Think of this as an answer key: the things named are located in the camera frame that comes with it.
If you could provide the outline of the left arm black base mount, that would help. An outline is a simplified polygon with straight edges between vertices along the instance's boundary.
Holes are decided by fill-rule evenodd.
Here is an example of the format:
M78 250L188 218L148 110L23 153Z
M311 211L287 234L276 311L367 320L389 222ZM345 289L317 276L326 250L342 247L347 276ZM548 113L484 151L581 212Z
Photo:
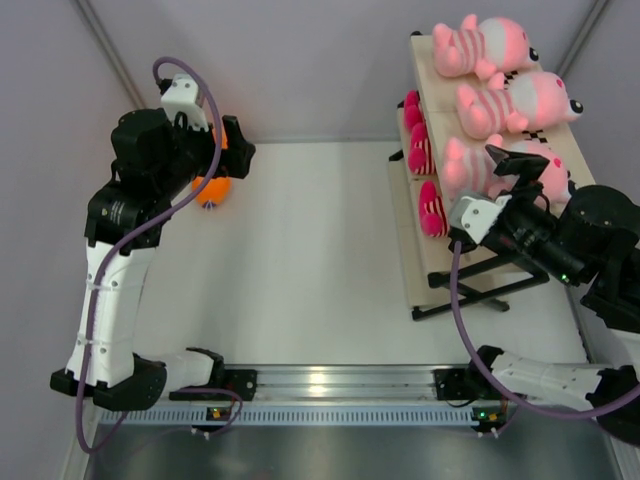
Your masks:
M242 400L251 401L257 388L258 371L255 369L219 369L213 373L207 384L190 386L190 389L206 389L205 393L186 393L184 389L170 392L172 401L221 401L229 399L228 395L212 393L212 389L223 389L235 392Z

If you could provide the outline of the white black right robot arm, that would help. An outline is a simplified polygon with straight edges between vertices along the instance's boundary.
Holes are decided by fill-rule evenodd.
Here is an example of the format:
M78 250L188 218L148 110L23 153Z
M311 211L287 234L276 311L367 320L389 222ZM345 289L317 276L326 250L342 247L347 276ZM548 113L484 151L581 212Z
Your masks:
M540 155L485 148L498 176L513 187L495 199L459 197L460 227L477 245L525 260L566 287L587 286L580 303L591 310L625 355L618 366L568 367L521 357L489 345L475 348L455 297L459 263L451 268L451 306L471 362L468 388L480 397L496 390L516 405L562 420L593 420L627 444L639 444L639 207L604 185L574 190L561 215L536 201L550 162Z

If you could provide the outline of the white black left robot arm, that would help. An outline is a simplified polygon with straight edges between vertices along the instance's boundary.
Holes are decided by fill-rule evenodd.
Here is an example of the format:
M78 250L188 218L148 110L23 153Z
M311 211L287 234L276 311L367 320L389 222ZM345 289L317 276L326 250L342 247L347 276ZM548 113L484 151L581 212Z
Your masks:
M87 208L81 324L72 356L52 373L50 387L68 396L84 394L110 411L147 410L164 395L181 400L187 388L215 399L226 386L221 355L190 347L149 359L133 350L141 293L162 227L117 244L169 211L174 198L205 175L216 148L214 136L188 125L185 112L167 116L163 109L144 109L122 116L111 142L116 155L111 178Z

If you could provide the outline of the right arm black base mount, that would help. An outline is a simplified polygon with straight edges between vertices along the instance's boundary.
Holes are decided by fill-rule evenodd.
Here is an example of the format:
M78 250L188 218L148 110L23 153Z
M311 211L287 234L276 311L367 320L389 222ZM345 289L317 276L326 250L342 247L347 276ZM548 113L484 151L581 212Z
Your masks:
M478 372L467 368L444 368L433 372L439 400L496 400L501 394Z

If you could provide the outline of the small pink striped plush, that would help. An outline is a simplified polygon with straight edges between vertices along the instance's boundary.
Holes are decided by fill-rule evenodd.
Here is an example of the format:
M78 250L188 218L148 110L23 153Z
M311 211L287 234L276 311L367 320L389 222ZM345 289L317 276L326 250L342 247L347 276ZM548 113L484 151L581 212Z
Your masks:
M438 176L449 200L453 201L463 191L484 194L494 199L502 190L510 191L515 185L517 175L494 174L497 164L486 152L487 145L546 158L549 164L538 178L543 185L543 194L552 204L566 204L569 201L571 194L568 170L558 154L531 140L504 145L503 137L499 134L490 136L482 147L468 146L456 137L448 140Z

